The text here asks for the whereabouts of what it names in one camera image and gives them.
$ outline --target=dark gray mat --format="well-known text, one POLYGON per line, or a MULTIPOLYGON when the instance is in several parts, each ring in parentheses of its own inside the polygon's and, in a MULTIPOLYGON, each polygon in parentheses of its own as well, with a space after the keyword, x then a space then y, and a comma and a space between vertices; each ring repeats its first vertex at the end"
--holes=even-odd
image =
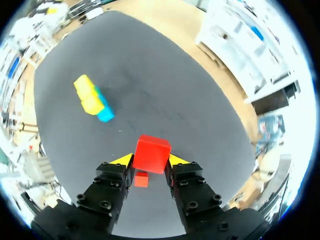
MULTIPOLYGON (((103 161, 135 151, 141 134, 168 139, 172 153, 197 161, 226 203, 254 167, 245 129, 208 73, 176 44, 117 11, 90 20, 61 41, 35 73, 41 140, 62 185, 75 201, 103 161), (73 82, 87 74, 115 118, 86 114, 73 82)), ((165 176, 132 187, 113 234, 162 238, 183 234, 165 176)))

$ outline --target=stacked blocks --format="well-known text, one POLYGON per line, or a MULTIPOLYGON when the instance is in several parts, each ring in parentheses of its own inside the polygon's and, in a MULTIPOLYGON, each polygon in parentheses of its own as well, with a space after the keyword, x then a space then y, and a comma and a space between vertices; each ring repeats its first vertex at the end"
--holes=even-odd
POLYGON ((80 76, 73 84, 87 114, 97 115, 102 122, 108 122, 115 117, 105 97, 87 75, 80 76))
POLYGON ((134 186, 140 188, 148 187, 148 173, 147 172, 137 172, 134 176, 134 186))
POLYGON ((146 172, 162 174, 171 152, 168 140, 141 135, 136 145, 133 167, 146 172))

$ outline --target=wooden floor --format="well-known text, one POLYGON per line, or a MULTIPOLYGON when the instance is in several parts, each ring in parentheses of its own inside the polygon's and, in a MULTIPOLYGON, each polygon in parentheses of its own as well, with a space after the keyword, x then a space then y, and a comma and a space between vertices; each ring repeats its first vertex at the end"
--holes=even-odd
MULTIPOLYGON (((77 0, 65 0, 64 2, 72 6, 77 0)), ((246 94, 243 89, 227 68, 220 68, 195 44, 196 36, 205 16, 203 11, 182 0, 117 0, 104 5, 103 9, 105 11, 120 11, 140 20, 171 39, 188 53, 211 75, 212 80, 218 84, 229 99, 251 141, 256 140, 258 135, 257 115, 251 104, 244 103, 246 94)), ((80 26, 80 23, 74 20, 60 30, 54 38, 59 41, 63 36, 80 26)), ((22 79, 27 80, 23 119, 28 124, 36 124, 34 73, 31 66, 28 66, 22 79)))

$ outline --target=screw head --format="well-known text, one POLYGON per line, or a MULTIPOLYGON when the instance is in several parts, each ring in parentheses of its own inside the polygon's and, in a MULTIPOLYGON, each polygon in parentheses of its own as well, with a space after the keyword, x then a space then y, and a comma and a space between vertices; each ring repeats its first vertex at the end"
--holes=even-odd
POLYGON ((84 201, 86 199, 86 196, 84 194, 78 194, 76 196, 76 199, 80 202, 84 201))
POLYGON ((185 187, 188 185, 188 182, 186 180, 182 180, 179 182, 180 187, 185 187))
POLYGON ((226 232, 229 230, 229 223, 226 221, 222 221, 219 223, 219 230, 221 232, 226 232))
POLYGON ((212 197, 212 199, 215 201, 215 202, 219 202, 220 200, 221 200, 221 195, 219 195, 219 194, 215 194, 215 195, 213 195, 213 197, 212 197))
POLYGON ((107 209, 107 210, 110 210, 111 209, 111 203, 104 200, 102 202, 100 202, 100 207, 103 208, 103 209, 107 209))
POLYGON ((204 184, 204 183, 206 182, 206 179, 205 179, 204 177, 199 177, 199 178, 198 178, 198 182, 199 182, 200 184, 204 184))
POLYGON ((100 183, 100 182, 101 182, 101 178, 97 176, 97 177, 95 177, 95 178, 93 179, 93 182, 94 182, 95 184, 100 183))
POLYGON ((117 181, 112 181, 112 182, 111 182, 111 186, 114 187, 114 188, 119 187, 119 185, 120 185, 120 184, 119 184, 117 181))
POLYGON ((198 203, 196 201, 191 201, 188 203, 189 209, 196 209, 198 207, 198 203))

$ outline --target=blue block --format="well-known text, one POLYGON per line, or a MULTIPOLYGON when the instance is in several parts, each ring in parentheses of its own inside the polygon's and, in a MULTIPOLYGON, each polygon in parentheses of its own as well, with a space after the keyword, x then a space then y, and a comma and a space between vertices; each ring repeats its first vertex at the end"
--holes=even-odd
POLYGON ((114 112, 112 111, 111 107, 109 107, 106 98, 100 92, 99 88, 95 86, 95 90, 97 91, 98 97, 104 105, 104 109, 97 114, 97 117, 101 122, 106 123, 109 120, 113 119, 115 117, 115 115, 114 115, 114 112))
POLYGON ((97 114, 98 116, 98 119, 101 121, 101 122, 108 122, 109 120, 113 119, 115 117, 114 113, 112 112, 111 108, 107 105, 104 106, 104 109, 99 112, 97 114))
POLYGON ((109 104, 107 102, 107 99, 102 95, 102 93, 100 92, 100 89, 96 86, 94 88, 97 91, 98 97, 101 100, 101 102, 103 103, 103 105, 108 106, 109 104))

